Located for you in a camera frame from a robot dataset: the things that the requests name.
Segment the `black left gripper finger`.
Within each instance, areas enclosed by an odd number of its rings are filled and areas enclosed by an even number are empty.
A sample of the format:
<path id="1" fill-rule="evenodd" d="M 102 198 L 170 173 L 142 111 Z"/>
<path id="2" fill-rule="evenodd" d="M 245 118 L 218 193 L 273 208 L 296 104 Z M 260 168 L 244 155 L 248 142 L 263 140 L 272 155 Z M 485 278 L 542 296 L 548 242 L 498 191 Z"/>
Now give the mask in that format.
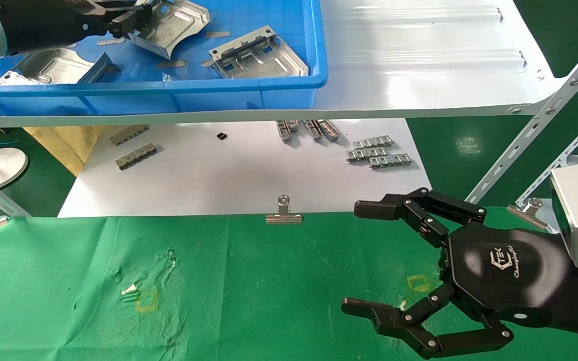
<path id="1" fill-rule="evenodd" d="M 130 6 L 100 8 L 85 14 L 83 34 L 111 34 L 115 38 L 124 37 L 148 22 L 153 16 L 152 6 Z"/>
<path id="2" fill-rule="evenodd" d="M 100 12 L 102 9 L 123 9 L 135 5 L 136 1 L 76 1 L 81 12 Z"/>

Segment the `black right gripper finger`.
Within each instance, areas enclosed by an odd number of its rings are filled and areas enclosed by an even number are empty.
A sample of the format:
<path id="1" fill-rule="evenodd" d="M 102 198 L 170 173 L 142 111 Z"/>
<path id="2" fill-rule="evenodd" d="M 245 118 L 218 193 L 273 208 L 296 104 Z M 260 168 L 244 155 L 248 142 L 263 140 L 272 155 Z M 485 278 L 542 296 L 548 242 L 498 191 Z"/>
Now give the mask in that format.
<path id="1" fill-rule="evenodd" d="M 435 216 L 459 225 L 484 223 L 484 208 L 449 195 L 419 188 L 409 194 L 386 194 L 380 201 L 356 201 L 359 219 L 403 220 L 432 247 L 447 248 L 449 230 Z"/>
<path id="2" fill-rule="evenodd" d="M 497 351 L 513 340 L 510 329 L 486 314 L 478 317 L 482 329 L 439 335 L 427 331 L 423 323 L 447 306 L 455 294 L 453 285 L 443 284 L 406 311 L 390 304 L 345 297 L 341 310 L 370 320 L 377 334 L 402 340 L 423 359 Z"/>

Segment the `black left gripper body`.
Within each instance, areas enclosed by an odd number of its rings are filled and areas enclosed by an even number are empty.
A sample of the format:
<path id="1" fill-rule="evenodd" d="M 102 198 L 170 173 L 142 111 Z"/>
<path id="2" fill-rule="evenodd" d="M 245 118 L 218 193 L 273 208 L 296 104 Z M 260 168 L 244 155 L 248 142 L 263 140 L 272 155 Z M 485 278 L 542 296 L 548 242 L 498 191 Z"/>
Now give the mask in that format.
<path id="1" fill-rule="evenodd" d="M 51 49 L 77 43 L 89 8 L 86 1 L 7 1 L 7 54 Z"/>

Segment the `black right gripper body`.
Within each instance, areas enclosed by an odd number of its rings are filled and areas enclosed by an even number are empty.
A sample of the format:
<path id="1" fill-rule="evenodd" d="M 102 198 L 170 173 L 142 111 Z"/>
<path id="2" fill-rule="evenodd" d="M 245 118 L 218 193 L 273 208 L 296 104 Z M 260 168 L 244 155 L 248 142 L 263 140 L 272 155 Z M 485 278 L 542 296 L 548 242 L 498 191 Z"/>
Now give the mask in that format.
<path id="1" fill-rule="evenodd" d="M 525 327 L 554 322 L 554 298 L 571 267 L 560 236 L 470 223 L 448 236 L 446 256 L 453 304 L 472 320 L 494 317 Z"/>

